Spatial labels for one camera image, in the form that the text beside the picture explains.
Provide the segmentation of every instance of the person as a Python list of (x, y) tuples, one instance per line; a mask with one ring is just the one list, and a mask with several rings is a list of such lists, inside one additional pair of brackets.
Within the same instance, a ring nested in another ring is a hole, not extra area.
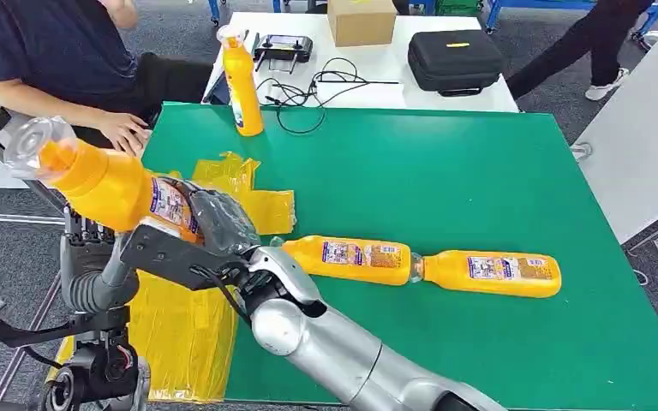
[(117, 31), (133, 0), (0, 0), (0, 105), (61, 116), (90, 144), (135, 155), (164, 100), (198, 103), (211, 64), (136, 58)]
[(599, 0), (561, 39), (508, 79), (513, 97), (521, 98), (587, 52), (591, 52), (591, 86), (584, 96), (592, 101), (607, 96), (629, 75), (628, 69), (619, 66), (617, 55), (637, 18), (652, 2)]

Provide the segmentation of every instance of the black case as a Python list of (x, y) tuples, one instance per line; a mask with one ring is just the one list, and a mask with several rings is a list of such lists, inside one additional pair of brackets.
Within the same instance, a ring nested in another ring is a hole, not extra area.
[(446, 97), (480, 93), (504, 66), (503, 55), (482, 30), (415, 33), (407, 60), (422, 90)]

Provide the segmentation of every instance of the blue metal frame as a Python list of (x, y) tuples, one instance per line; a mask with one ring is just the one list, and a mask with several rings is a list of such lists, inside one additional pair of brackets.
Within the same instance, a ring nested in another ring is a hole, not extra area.
[(410, 4), (422, 4), (425, 15), (435, 15), (435, 0), (410, 0)]
[[(498, 20), (498, 14), (504, 7), (519, 7), (527, 9), (576, 9), (588, 10), (595, 6), (592, 2), (575, 2), (575, 1), (551, 1), (551, 0), (488, 0), (490, 5), (490, 14), (486, 21), (486, 30), (491, 33), (495, 31), (495, 22)], [(635, 35), (644, 35), (655, 22), (658, 20), (658, 1), (647, 9), (647, 20), (642, 24)]]
[(218, 0), (208, 0), (208, 8), (211, 11), (211, 21), (218, 25), (220, 21), (220, 10), (218, 10)]
[[(211, 21), (217, 26), (220, 21), (220, 10), (218, 0), (208, 0), (208, 9), (211, 12)], [(273, 12), (281, 13), (281, 0), (273, 0)]]

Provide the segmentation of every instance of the green tabletop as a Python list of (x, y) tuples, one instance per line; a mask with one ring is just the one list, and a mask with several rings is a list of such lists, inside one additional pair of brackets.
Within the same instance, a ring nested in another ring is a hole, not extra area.
[[(319, 112), (282, 114), (293, 128)], [(658, 410), (658, 319), (553, 118), (330, 109), (311, 134), (243, 138), (225, 107), (168, 105), (145, 166), (191, 176), (224, 151), (261, 161), (256, 188), (296, 191), (294, 233), (448, 249), (546, 253), (548, 299), (317, 277), (326, 301), (421, 366), (508, 408)], [(227, 399), (336, 400), (239, 325)]]

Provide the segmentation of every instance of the plastic bottle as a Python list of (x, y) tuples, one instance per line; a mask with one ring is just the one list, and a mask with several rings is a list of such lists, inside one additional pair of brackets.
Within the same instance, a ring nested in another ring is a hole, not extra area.
[(254, 83), (254, 59), (243, 47), (242, 35), (233, 26), (223, 26), (218, 30), (236, 128), (241, 135), (250, 137), (263, 131), (263, 120)]
[(536, 298), (561, 289), (559, 263), (542, 254), (453, 250), (422, 262), (422, 278), (444, 289)]
[(12, 174), (58, 189), (72, 208), (115, 231), (147, 222), (197, 242), (198, 224), (174, 187), (142, 167), (138, 158), (90, 146), (59, 117), (21, 127), (3, 154)]
[(541, 254), (445, 251), (420, 257), (396, 242), (319, 235), (272, 244), (319, 276), (389, 285), (424, 279), (445, 289), (537, 298), (561, 287), (559, 264)]
[(319, 235), (287, 241), (281, 248), (309, 274), (390, 285), (407, 283), (420, 259), (396, 242)]

